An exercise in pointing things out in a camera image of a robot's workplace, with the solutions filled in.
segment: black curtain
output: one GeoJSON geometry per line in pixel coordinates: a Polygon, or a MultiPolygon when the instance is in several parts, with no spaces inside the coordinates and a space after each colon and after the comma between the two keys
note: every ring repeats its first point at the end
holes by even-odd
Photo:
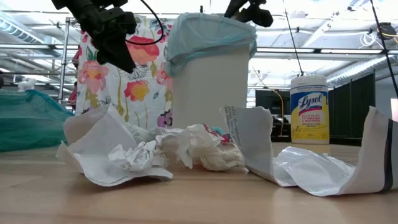
{"type": "Polygon", "coordinates": [[[332,138],[362,138],[369,106],[375,104],[374,74],[330,91],[330,136],[332,138]]]}

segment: lysol wipes container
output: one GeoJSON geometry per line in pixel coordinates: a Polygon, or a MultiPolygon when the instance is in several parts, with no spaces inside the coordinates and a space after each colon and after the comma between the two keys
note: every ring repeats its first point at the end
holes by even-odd
{"type": "Polygon", "coordinates": [[[290,84],[292,143],[329,144],[326,77],[296,77],[290,84]]]}

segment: teal cloth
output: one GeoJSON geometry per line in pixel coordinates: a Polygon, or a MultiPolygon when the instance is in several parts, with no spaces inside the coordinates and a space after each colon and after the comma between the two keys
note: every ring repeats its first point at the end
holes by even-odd
{"type": "Polygon", "coordinates": [[[36,90],[0,90],[0,152],[50,147],[66,141],[63,122],[73,113],[36,90]]]}
{"type": "Polygon", "coordinates": [[[195,58],[227,54],[245,45],[250,47],[252,58],[257,51],[256,39],[256,29],[249,24],[211,14],[182,14],[170,31],[165,50],[166,72],[177,77],[195,58]]]}

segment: white trash can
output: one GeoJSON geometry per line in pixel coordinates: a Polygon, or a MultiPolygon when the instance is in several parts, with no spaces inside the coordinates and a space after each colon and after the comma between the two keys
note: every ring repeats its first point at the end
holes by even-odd
{"type": "Polygon", "coordinates": [[[209,14],[183,14],[170,33],[166,59],[173,77],[173,127],[227,130],[218,110],[246,107],[249,59],[256,51],[249,24],[209,14]]]}

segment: wooden table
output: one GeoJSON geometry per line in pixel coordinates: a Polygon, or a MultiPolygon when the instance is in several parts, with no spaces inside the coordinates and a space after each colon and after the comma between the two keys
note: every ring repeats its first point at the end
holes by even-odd
{"type": "MultiPolygon", "coordinates": [[[[286,144],[275,143],[275,151],[286,144]]],[[[356,163],[358,148],[299,146],[356,163]]],[[[315,197],[246,169],[174,167],[174,180],[100,187],[54,157],[56,149],[0,154],[0,223],[358,223],[398,222],[398,193],[315,197]]]]}

